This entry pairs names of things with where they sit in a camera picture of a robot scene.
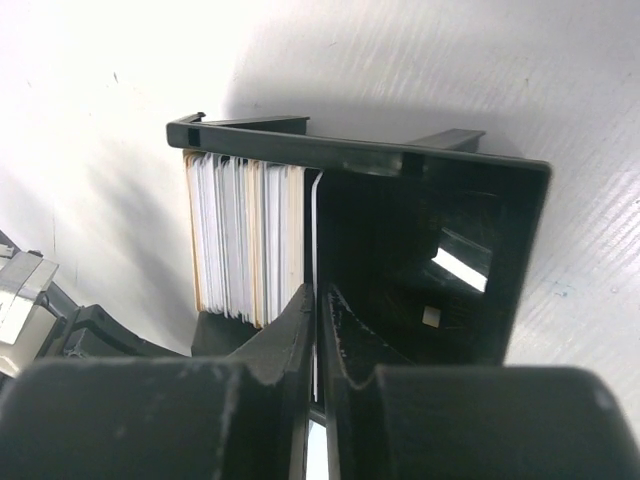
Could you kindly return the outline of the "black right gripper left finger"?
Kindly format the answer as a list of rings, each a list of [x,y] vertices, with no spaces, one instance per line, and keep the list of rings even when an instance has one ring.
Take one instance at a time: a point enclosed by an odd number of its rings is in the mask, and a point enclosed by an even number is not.
[[[314,294],[228,356],[50,359],[1,394],[5,479],[301,479]]]

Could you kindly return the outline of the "black plastic card box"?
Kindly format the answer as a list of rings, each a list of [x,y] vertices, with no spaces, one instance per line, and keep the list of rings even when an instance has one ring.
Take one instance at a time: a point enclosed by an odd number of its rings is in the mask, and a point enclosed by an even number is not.
[[[303,117],[169,123],[184,151],[300,166],[305,278],[318,173],[318,282],[417,364],[504,360],[550,167],[478,152],[480,133],[409,144],[313,137]]]

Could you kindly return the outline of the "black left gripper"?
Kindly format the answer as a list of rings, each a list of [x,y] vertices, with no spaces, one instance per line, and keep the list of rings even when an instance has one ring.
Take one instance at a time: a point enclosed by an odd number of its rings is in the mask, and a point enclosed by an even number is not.
[[[38,297],[54,324],[36,358],[182,357],[145,340],[117,322],[102,306],[78,306],[56,284]]]

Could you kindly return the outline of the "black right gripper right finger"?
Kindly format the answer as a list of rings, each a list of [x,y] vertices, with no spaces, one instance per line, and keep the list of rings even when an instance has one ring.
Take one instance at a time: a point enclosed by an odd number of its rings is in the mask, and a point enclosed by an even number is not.
[[[639,449],[613,394],[563,367],[420,366],[321,302],[333,479],[635,479]]]

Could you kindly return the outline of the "white credit card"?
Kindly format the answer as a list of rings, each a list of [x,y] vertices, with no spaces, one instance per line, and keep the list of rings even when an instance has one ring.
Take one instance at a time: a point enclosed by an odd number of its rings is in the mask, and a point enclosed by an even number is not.
[[[322,402],[323,387],[321,360],[320,360],[320,295],[318,282],[318,188],[322,180],[323,173],[320,172],[315,177],[311,186],[311,260],[312,260],[312,285],[314,294],[314,317],[315,317],[315,341],[314,341],[314,400],[317,404]]]

